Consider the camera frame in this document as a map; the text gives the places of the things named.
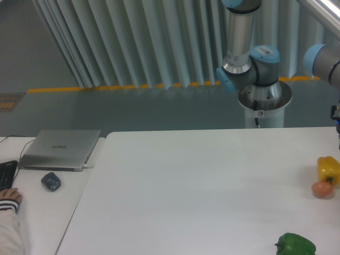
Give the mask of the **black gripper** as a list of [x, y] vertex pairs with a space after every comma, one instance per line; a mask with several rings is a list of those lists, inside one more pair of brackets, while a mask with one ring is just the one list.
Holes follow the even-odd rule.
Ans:
[[339, 117], [339, 106], [332, 105], [330, 108], [330, 117], [335, 121], [335, 129], [338, 133], [338, 139], [340, 139], [340, 117]]

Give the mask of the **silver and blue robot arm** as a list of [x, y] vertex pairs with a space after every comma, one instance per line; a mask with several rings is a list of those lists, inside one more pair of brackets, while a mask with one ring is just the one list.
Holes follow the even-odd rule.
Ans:
[[[339, 14], [327, 1], [299, 1], [322, 24], [336, 29], [339, 38]], [[222, 1], [230, 12], [227, 54], [216, 69], [217, 78], [227, 91], [238, 91], [244, 108], [246, 128], [282, 128], [285, 107], [292, 99], [291, 88], [279, 81], [280, 56], [274, 46], [258, 45], [250, 49], [255, 12], [261, 1]], [[339, 89], [339, 45], [312, 45], [304, 54], [303, 66], [312, 75]]]

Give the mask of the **forearm in cream sleeve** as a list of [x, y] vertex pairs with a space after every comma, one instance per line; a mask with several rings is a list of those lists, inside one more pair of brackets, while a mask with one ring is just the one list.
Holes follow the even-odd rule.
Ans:
[[24, 254], [24, 244], [16, 210], [19, 203], [1, 199], [1, 254]]

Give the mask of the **person's hand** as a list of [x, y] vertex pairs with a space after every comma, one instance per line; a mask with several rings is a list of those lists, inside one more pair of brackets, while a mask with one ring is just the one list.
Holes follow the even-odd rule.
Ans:
[[22, 201], [22, 194], [18, 191], [18, 188], [10, 188], [4, 189], [0, 192], [0, 199], [3, 200], [11, 200], [20, 204]]

